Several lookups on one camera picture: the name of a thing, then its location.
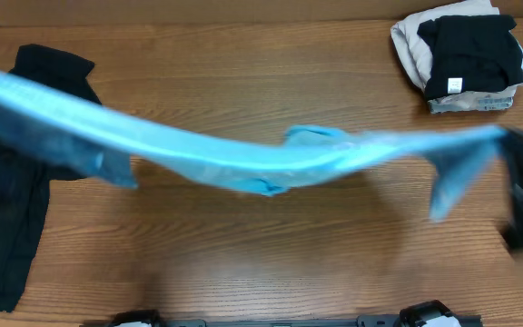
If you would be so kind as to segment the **light blue t-shirt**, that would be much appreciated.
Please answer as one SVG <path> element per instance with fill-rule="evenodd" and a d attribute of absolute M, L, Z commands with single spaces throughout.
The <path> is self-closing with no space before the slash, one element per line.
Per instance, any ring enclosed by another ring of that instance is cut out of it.
<path fill-rule="evenodd" d="M 498 155 L 505 133 L 496 125 L 447 133 L 361 134 L 297 125 L 280 146 L 251 144 L 122 114 L 0 72 L 0 142 L 48 164 L 123 187 L 136 186 L 132 156 L 196 183 L 274 195 L 413 155 L 436 166 L 429 214 L 440 221 Z"/>

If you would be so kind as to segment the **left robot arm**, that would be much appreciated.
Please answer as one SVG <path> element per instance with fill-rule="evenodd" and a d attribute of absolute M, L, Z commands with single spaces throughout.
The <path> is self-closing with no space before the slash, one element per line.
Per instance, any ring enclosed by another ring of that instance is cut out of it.
<path fill-rule="evenodd" d="M 156 310 L 139 310 L 117 313 L 109 327 L 162 327 L 163 320 Z"/>

